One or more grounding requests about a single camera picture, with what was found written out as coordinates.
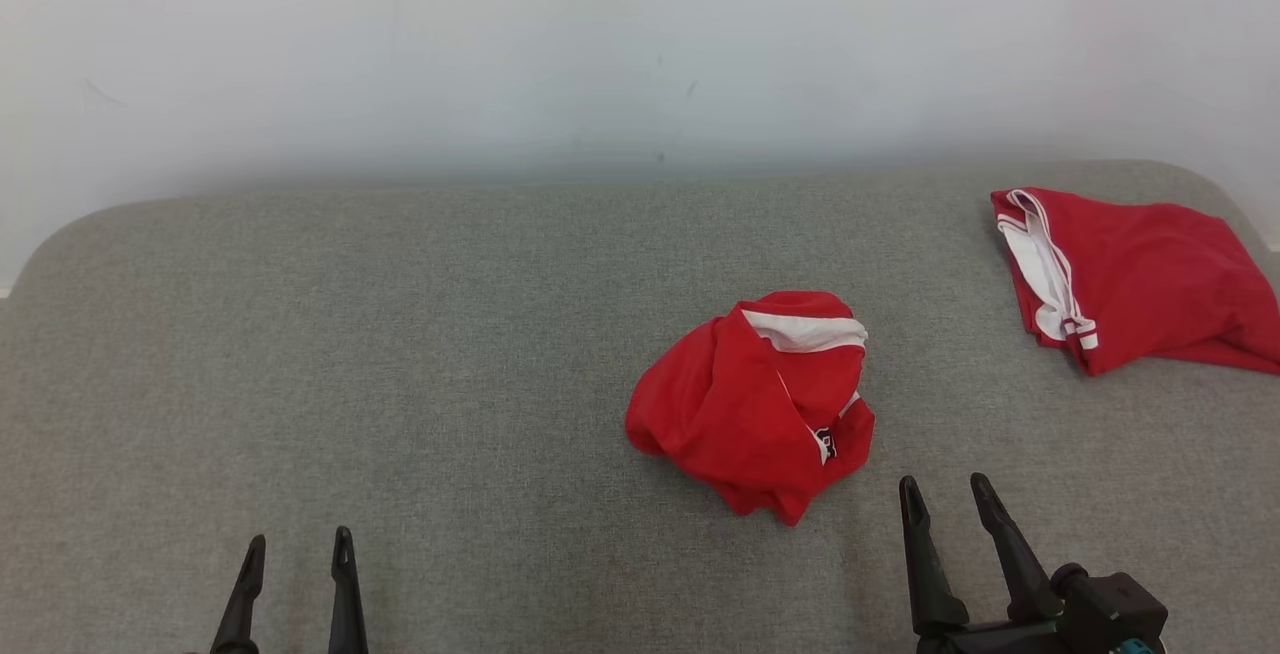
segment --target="white trim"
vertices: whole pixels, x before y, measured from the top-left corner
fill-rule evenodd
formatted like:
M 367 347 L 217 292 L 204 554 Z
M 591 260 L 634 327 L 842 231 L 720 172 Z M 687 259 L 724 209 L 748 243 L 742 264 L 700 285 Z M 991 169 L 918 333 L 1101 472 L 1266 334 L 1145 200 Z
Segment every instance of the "white trim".
M 1011 189 L 1006 198 L 1023 211 L 1025 221 L 997 215 L 996 227 L 1005 234 L 1023 279 L 1042 302 L 1036 312 L 1036 325 L 1053 340 L 1088 334 L 1080 338 L 1080 347 L 1097 348 L 1097 323 L 1080 311 L 1071 285 L 1071 262 L 1053 243 L 1044 207 L 1023 189 Z
M 863 395 L 859 394 L 858 390 L 855 389 L 854 390 L 854 395 L 850 395 L 849 403 L 846 403 L 845 408 L 841 410 L 840 413 L 837 413 L 837 417 L 838 419 L 845 419 L 845 415 L 849 413 L 849 408 L 852 407 L 854 402 L 859 401 L 860 398 L 863 398 Z
M 791 317 L 745 308 L 742 316 L 778 352 L 805 355 L 837 347 L 867 347 L 867 326 L 854 317 Z

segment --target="teal connector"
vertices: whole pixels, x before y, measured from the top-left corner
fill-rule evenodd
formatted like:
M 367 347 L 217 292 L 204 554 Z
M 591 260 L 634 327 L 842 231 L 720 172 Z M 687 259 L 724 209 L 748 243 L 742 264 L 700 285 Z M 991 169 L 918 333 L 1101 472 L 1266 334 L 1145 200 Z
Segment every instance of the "teal connector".
M 1119 654 L 1155 654 L 1149 646 L 1142 642 L 1139 639 L 1130 639 L 1116 649 Z

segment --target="gray fabric surface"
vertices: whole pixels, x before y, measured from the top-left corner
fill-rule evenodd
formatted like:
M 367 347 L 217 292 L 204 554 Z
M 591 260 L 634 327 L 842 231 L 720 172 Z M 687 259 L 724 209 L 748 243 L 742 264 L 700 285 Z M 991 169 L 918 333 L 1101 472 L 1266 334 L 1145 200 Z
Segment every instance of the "gray fabric surface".
M 1006 594 L 968 476 L 1051 571 L 1128 571 L 1179 654 L 1266 650 L 1280 380 L 1087 380 L 1016 312 L 987 195 L 1174 200 L 1157 163 L 248 195 L 68 227 L 0 317 L 0 651 L 204 651 L 268 538 L 255 636 L 321 651 L 352 527 L 374 651 L 914 650 L 896 484 L 974 619 Z M 868 466 L 795 530 L 630 448 L 640 372 L 736 299 L 845 298 Z

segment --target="black logo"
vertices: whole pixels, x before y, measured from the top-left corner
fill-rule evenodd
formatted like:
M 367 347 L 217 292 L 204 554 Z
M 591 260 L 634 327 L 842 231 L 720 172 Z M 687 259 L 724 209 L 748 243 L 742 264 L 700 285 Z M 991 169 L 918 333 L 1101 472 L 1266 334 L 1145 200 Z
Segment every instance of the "black logo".
M 818 442 L 822 442 L 822 445 L 826 445 L 827 448 L 827 456 L 823 457 L 823 462 L 836 456 L 836 440 L 832 439 L 829 429 L 819 429 L 818 431 L 814 431 L 813 435 L 818 436 Z

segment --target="red cloth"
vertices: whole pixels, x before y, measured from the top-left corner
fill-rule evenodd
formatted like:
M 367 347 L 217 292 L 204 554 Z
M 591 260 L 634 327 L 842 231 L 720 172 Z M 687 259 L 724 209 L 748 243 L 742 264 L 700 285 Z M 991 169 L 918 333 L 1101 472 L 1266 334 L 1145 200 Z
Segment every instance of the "red cloth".
M 739 302 L 640 376 L 626 433 L 712 485 L 732 512 L 795 526 L 867 462 L 876 417 L 858 394 L 867 330 L 826 291 Z
M 1280 372 L 1280 308 L 1230 227 L 1175 203 L 991 196 L 1023 323 L 1091 376 L 1139 357 Z

